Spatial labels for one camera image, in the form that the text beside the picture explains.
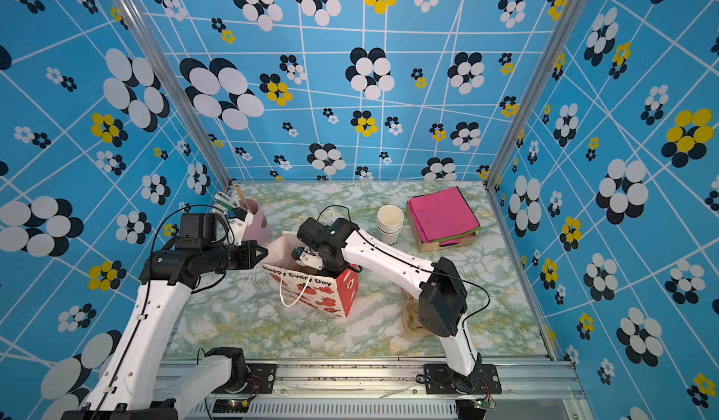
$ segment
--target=pink cup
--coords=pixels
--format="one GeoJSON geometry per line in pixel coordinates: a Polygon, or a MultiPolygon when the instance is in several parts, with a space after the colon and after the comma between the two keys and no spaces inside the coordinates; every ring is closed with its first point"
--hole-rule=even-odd
{"type": "Polygon", "coordinates": [[[252,223],[245,230],[245,235],[242,237],[243,240],[256,240],[257,245],[266,245],[270,242],[270,228],[267,226],[267,218],[265,218],[265,212],[263,211],[260,204],[253,199],[247,199],[249,209],[255,215],[252,223]]]}

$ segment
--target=cardboard tray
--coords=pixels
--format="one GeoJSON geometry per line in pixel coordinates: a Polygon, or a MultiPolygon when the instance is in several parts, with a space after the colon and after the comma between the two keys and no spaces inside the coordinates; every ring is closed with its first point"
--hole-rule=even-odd
{"type": "Polygon", "coordinates": [[[471,245],[472,243],[474,243],[474,240],[477,239],[477,232],[473,232],[471,236],[463,238],[457,244],[439,245],[439,241],[423,243],[422,240],[419,238],[417,227],[414,225],[414,217],[412,216],[412,213],[409,209],[409,202],[407,202],[407,208],[405,209],[405,217],[408,219],[409,226],[412,228],[414,242],[417,244],[417,250],[419,250],[420,253],[434,252],[436,250],[444,250],[446,248],[463,247],[466,245],[471,245]]]}

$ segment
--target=gift bag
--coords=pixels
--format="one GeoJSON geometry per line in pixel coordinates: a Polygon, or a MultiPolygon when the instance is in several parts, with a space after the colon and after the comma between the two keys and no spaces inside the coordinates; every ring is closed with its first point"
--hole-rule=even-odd
{"type": "Polygon", "coordinates": [[[299,301],[319,311],[347,317],[360,282],[357,272],[347,269],[336,279],[318,276],[316,269],[299,265],[292,259],[292,251],[297,247],[305,247],[305,244],[295,233],[283,232],[267,245],[267,257],[260,261],[265,271],[280,284],[285,303],[300,297],[299,301]]]}

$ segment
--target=flower patterned wallpaper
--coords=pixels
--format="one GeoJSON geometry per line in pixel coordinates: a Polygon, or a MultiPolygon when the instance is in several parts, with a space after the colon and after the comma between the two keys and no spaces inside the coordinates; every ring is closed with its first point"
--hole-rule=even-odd
{"type": "Polygon", "coordinates": [[[567,0],[139,0],[230,175],[480,179],[567,0]]]}
{"type": "Polygon", "coordinates": [[[719,418],[718,1],[589,0],[488,188],[601,420],[719,418]]]}
{"type": "Polygon", "coordinates": [[[0,418],[59,420],[177,231],[161,221],[216,179],[111,0],[0,12],[0,418]]]}

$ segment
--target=white paper cup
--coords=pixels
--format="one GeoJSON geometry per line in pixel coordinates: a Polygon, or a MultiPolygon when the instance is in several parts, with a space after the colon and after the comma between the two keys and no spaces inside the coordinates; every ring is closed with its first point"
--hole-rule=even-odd
{"type": "Polygon", "coordinates": [[[397,233],[399,230],[401,230],[402,224],[397,225],[396,227],[390,228],[390,227],[384,227],[384,226],[380,225],[379,223],[377,223],[377,229],[379,229],[383,233],[387,233],[387,234],[391,235],[391,234],[397,233]]]}
{"type": "Polygon", "coordinates": [[[394,205],[385,205],[377,210],[377,225],[382,228],[392,229],[402,225],[404,211],[394,205]]]}
{"type": "Polygon", "coordinates": [[[380,239],[383,243],[385,243],[385,244],[387,244],[387,245],[395,245],[395,243],[397,242],[397,238],[398,238],[399,236],[400,236],[399,230],[398,230],[397,232],[394,232],[394,233],[385,233],[385,232],[383,232],[382,230],[380,230],[380,237],[379,237],[379,239],[380,239]]]}

